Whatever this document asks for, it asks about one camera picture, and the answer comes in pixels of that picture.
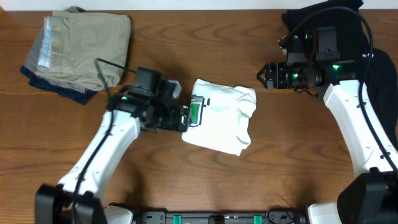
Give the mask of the white printed t-shirt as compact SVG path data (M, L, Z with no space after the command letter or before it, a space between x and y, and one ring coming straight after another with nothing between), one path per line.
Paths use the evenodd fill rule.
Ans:
M256 103L256 92L252 88L197 79L189 106L191 121L182 133L182 140L240 156L251 144L248 126Z

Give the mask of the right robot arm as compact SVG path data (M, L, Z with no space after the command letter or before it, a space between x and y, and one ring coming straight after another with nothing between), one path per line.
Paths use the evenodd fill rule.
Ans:
M267 63L256 77L268 90L317 88L349 150L354 181L336 201L309 205L296 222L397 223L397 151L350 64Z

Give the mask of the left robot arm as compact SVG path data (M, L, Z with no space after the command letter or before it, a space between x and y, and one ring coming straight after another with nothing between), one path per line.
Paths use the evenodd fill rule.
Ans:
M56 186L43 184L35 195L36 223L135 223L120 205L103 207L109 180L123 155L144 129L184 132L188 107L174 106L182 90L176 80L126 85L108 101L103 120L73 168Z

